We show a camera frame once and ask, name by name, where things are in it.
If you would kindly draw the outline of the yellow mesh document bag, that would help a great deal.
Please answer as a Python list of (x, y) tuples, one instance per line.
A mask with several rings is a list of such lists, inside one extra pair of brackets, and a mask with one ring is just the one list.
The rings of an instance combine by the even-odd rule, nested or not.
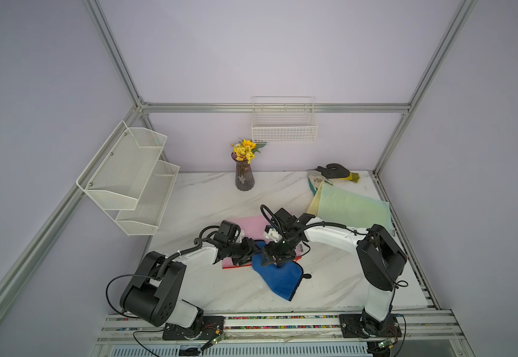
[(319, 205), (320, 205), (320, 202), (321, 202), (321, 193), (322, 193), (321, 189), (319, 189), (316, 192), (315, 196), (312, 199), (312, 202), (309, 205), (309, 208), (306, 211), (308, 214), (311, 214), (311, 215), (313, 215), (315, 217), (318, 216)]

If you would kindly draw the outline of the pink mesh document bag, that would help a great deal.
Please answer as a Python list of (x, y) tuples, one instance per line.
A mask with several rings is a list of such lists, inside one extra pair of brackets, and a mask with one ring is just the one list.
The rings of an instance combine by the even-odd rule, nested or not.
[[(263, 216), (233, 218), (229, 219), (229, 221), (237, 224), (246, 237), (264, 242), (272, 241), (265, 236), (265, 228), (268, 225), (268, 222)], [(233, 263), (231, 258), (226, 258), (222, 261), (222, 269), (236, 269), (245, 266), (251, 266), (251, 263), (246, 263), (243, 266), (237, 266)]]

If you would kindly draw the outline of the green zipper mesh document bag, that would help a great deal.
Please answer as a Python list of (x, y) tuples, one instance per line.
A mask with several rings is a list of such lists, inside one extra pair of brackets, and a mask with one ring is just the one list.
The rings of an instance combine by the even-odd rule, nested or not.
[(322, 190), (317, 216), (320, 219), (354, 228), (370, 228), (376, 224), (384, 227), (388, 233), (394, 232), (388, 202), (326, 183), (319, 189)]

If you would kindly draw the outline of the blue microfiber cleaning cloth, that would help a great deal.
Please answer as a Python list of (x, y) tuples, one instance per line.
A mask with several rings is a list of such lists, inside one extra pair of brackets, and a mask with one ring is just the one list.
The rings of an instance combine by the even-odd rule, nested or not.
[(252, 256), (251, 266), (261, 276), (270, 290), (280, 298), (291, 301), (301, 282), (311, 279), (312, 275), (304, 272), (301, 265), (295, 261), (284, 263), (278, 267), (275, 265), (262, 266), (262, 254)]

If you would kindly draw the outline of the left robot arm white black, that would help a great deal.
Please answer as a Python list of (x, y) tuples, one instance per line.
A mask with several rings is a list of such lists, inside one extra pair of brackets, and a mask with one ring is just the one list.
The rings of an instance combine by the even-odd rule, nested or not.
[(176, 325), (197, 334), (202, 328), (203, 310), (179, 298), (190, 266), (212, 266), (225, 259), (245, 265), (260, 253), (257, 243), (246, 237), (236, 223), (224, 220), (201, 230), (193, 246), (168, 256), (151, 251), (120, 296), (120, 314), (140, 318), (154, 327)]

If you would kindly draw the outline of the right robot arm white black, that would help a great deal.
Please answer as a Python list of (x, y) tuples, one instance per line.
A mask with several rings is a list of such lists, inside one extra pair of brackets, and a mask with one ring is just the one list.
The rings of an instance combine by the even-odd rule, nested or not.
[(370, 228), (349, 228), (312, 214), (297, 218), (283, 208), (274, 213), (266, 205), (260, 206), (260, 212), (280, 235), (279, 240), (261, 248), (262, 266), (281, 268), (293, 263), (296, 247), (308, 242), (357, 254), (364, 277), (370, 284), (362, 315), (375, 323), (386, 321), (399, 286), (398, 277), (408, 258), (385, 227), (374, 224)]

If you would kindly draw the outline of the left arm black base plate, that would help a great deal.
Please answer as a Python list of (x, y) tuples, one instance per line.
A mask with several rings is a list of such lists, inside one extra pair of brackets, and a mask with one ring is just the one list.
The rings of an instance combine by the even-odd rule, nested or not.
[(226, 318), (221, 315), (202, 315), (190, 325), (180, 327), (176, 324), (165, 324), (162, 333), (164, 341), (211, 340), (223, 330)]

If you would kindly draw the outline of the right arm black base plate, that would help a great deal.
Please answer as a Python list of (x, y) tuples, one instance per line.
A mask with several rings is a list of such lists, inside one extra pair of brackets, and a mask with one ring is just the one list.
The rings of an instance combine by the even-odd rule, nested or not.
[(377, 321), (366, 312), (339, 315), (339, 325), (346, 339), (400, 338), (402, 332), (397, 317), (388, 314), (384, 321)]

